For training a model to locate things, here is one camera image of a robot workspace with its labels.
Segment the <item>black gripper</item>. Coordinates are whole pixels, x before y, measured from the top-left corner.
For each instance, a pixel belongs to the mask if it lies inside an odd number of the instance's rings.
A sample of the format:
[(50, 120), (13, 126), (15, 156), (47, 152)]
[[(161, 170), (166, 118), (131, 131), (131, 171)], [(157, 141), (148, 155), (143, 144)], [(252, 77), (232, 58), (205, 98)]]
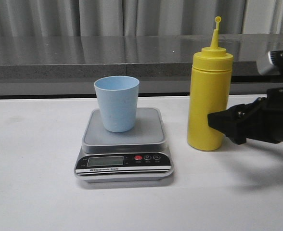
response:
[[(262, 112), (265, 103), (266, 127)], [(267, 90), (267, 101), (265, 97), (259, 97), (249, 104), (210, 113), (207, 118), (211, 128), (238, 145), (246, 143), (247, 139), (268, 142), (269, 136), (275, 143), (283, 142), (283, 88)]]

